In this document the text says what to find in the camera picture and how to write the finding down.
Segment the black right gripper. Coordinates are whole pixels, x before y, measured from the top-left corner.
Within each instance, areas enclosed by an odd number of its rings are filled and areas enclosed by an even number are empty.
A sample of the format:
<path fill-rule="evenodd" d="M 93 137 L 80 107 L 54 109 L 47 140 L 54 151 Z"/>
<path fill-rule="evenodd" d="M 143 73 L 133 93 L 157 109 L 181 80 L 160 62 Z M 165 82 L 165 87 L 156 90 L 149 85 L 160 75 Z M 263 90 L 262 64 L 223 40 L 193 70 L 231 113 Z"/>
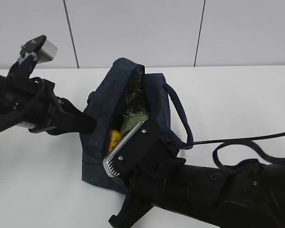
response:
<path fill-rule="evenodd" d="M 126 177 L 127 194 L 119 213 L 109 219 L 113 228 L 130 228 L 154 206 L 160 205 L 169 171 L 186 161 L 178 158 L 177 152 L 163 139 L 138 148 L 130 165 L 123 162 L 127 169 L 121 174 Z"/>

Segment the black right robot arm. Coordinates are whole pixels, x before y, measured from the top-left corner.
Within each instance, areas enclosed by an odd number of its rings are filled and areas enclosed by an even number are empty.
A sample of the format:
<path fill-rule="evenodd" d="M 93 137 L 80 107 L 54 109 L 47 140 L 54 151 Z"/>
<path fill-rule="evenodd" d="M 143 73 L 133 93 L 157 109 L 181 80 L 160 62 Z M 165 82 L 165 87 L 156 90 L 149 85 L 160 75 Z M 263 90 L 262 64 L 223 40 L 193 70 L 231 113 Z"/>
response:
<path fill-rule="evenodd" d="M 153 207 L 182 214 L 220 228 L 285 228 L 285 158 L 267 155 L 248 140 L 222 144 L 254 150 L 266 164 L 246 159 L 216 168 L 187 165 L 170 147 L 158 141 L 149 149 L 122 152 L 120 173 L 127 194 L 114 228 L 130 228 Z"/>

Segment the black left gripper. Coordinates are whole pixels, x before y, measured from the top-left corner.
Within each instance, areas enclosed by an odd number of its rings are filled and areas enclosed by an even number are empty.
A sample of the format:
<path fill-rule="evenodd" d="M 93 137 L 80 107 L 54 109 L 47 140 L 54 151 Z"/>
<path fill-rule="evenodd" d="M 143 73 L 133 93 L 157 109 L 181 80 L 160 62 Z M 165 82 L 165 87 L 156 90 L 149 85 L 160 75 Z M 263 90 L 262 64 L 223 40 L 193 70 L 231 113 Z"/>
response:
<path fill-rule="evenodd" d="M 17 61 L 10 69 L 8 76 L 0 75 L 0 132 L 22 122 L 37 126 L 33 121 L 37 116 L 30 117 L 33 112 L 40 112 L 50 102 L 47 97 L 46 82 L 40 77 L 30 78 L 37 64 L 36 56 L 25 56 L 22 62 Z M 62 111 L 54 121 L 54 134 L 92 133 L 97 121 L 78 110 L 66 98 L 58 100 Z"/>

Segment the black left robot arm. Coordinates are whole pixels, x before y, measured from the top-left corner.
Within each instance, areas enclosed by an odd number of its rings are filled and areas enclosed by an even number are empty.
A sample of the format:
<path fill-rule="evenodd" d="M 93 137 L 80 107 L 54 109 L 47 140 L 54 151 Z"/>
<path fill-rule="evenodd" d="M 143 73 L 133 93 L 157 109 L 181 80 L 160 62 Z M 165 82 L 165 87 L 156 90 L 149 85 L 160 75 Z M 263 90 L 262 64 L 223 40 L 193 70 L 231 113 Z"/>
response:
<path fill-rule="evenodd" d="M 45 35 L 21 46 L 7 76 L 0 75 L 0 132 L 13 126 L 30 133 L 92 133 L 96 120 L 54 93 L 55 83 L 31 77 L 37 64 L 52 61 L 57 47 Z"/>

